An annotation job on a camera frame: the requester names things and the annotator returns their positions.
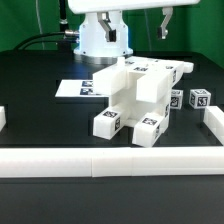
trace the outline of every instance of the black table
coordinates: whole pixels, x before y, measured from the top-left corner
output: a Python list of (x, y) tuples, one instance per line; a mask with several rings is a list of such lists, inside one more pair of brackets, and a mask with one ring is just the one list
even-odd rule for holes
[[(224, 110), (223, 69), (197, 53), (136, 55), (195, 63), (175, 87), (184, 90), (183, 107), (171, 111), (155, 147), (221, 145), (203, 124), (204, 111), (188, 99), (190, 89), (205, 88), (211, 105)], [(135, 147), (131, 128), (110, 141), (92, 136), (106, 98), (55, 98), (62, 79), (91, 79), (102, 68), (55, 51), (0, 53), (0, 105), (7, 117), (0, 147)], [(223, 192), (223, 176), (1, 179), (0, 223), (215, 224), (224, 220)]]
[[(170, 126), (159, 146), (220, 145), (203, 124), (204, 110), (189, 106), (190, 89), (205, 88), (211, 105), (223, 109), (224, 71), (196, 53), (136, 53), (195, 63), (194, 72), (174, 87), (184, 90), (182, 110), (171, 110)], [(91, 79), (101, 65), (77, 63), (72, 55), (46, 51), (8, 51), (0, 54), (0, 105), (7, 126), (0, 147), (124, 147), (132, 145), (131, 128), (111, 141), (92, 135), (93, 118), (107, 107), (107, 98), (55, 98), (62, 79)]]

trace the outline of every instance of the white robot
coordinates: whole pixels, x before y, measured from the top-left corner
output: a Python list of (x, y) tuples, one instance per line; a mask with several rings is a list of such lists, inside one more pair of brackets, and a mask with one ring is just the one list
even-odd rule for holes
[(75, 57), (91, 63), (111, 64), (119, 56), (133, 53), (128, 47), (128, 27), (122, 19), (123, 10), (163, 7), (164, 21), (159, 28), (160, 38), (167, 35), (166, 26), (173, 6), (196, 4), (200, 0), (68, 0), (76, 14), (85, 13), (81, 24), (80, 46)]

